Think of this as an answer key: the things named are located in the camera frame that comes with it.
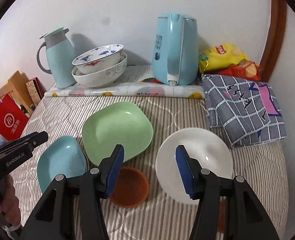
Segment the person's left hand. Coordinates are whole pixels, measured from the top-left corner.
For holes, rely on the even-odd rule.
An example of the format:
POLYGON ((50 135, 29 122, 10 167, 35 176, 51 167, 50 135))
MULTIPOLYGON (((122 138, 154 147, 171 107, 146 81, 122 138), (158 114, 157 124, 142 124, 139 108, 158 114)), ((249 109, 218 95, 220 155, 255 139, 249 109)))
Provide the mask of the person's left hand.
POLYGON ((21 211, 19 199, 15 195, 15 187, 11 175, 7 175, 6 178, 5 193, 2 203, 0 203, 0 213, 4 213, 5 220, 12 226, 20 225, 21 211))

